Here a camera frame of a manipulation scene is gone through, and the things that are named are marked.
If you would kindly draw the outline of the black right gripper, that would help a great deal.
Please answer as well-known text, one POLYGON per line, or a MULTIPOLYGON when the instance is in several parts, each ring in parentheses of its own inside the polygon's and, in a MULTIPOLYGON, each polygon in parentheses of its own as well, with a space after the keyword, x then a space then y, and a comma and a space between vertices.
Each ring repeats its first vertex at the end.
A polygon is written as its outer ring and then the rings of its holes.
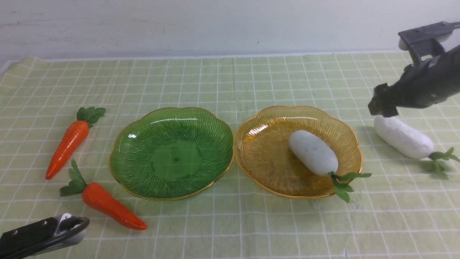
POLYGON ((391 85, 379 84, 368 104, 371 116, 398 116, 397 108, 428 108, 460 91, 460 47, 427 59, 391 85))

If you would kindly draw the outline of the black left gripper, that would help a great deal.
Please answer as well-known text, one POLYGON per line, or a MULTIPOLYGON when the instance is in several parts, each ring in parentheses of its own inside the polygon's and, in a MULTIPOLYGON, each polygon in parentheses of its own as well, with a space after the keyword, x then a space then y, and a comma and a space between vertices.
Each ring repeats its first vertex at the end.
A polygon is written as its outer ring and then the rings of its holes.
POLYGON ((25 259, 43 249, 58 225, 54 217, 4 232, 0 239, 0 257, 25 259))

